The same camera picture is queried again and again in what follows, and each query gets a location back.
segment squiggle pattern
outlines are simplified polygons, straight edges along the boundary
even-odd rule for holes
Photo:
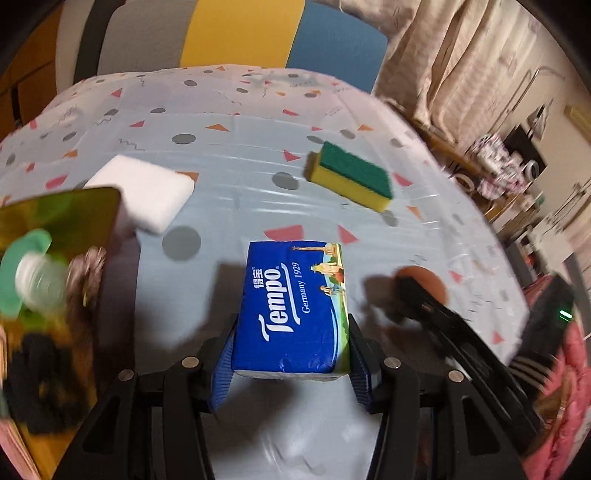
[[[119,139],[119,143],[121,144],[125,144],[125,145],[130,145],[134,148],[134,150],[138,150],[138,151],[142,151],[145,152],[145,148],[139,148],[137,143],[132,143],[132,142],[128,142],[127,140],[120,138]]]

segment tissue pack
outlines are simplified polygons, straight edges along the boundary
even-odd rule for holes
[[[251,242],[232,369],[257,378],[333,380],[349,372],[339,244]]]

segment screw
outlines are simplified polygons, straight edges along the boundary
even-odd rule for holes
[[[396,369],[402,365],[402,362],[395,356],[389,356],[386,360],[384,360],[384,365],[386,365],[388,368]]]
[[[127,382],[128,380],[131,380],[134,377],[134,371],[130,370],[129,368],[126,368],[125,370],[119,372],[118,377],[119,380],[121,380],[122,382]]]
[[[449,380],[455,383],[460,383],[462,380],[464,380],[464,374],[459,370],[452,370],[447,374],[447,376],[449,377]]]
[[[183,358],[181,362],[185,368],[195,368],[199,364],[199,358],[195,356],[188,356]]]

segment clutter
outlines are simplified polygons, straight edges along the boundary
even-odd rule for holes
[[[376,212],[394,198],[388,173],[381,167],[324,142],[310,180]]]
[[[195,182],[173,170],[117,155],[86,183],[85,188],[103,186],[121,191],[136,227],[160,235],[193,193]]]
[[[349,372],[339,244],[251,242],[232,369],[256,378],[333,380]]]

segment table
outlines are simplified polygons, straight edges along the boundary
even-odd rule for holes
[[[376,213],[304,179],[329,140],[386,168],[395,199]],[[343,244],[349,311],[385,344],[399,267],[428,267],[449,306],[507,362],[527,307],[475,205],[413,129],[376,98],[302,70],[215,65],[88,79],[58,95],[0,150],[0,202],[82,188],[116,154],[182,171],[195,191],[163,236],[140,232],[139,372],[194,353],[238,311],[248,244]],[[379,418],[334,382],[236,378],[204,428],[218,479],[364,478]]]

